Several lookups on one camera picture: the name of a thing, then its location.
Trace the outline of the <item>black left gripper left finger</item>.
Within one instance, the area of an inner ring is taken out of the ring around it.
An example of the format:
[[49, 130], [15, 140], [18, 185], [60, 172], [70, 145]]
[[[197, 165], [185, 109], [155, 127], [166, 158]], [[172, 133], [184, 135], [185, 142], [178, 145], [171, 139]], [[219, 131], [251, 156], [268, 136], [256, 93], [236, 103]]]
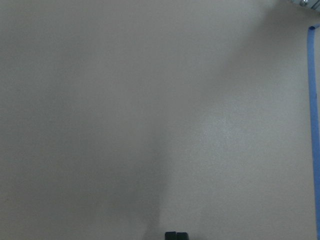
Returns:
[[175, 231], [168, 231], [164, 234], [165, 240], [177, 240], [177, 233]]

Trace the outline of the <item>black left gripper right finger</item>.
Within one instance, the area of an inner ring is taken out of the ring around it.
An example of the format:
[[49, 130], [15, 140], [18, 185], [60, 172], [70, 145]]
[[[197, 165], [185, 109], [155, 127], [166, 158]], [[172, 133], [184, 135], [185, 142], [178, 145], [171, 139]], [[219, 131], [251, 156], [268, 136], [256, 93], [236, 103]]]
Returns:
[[177, 240], [189, 240], [189, 235], [187, 232], [177, 232], [176, 239]]

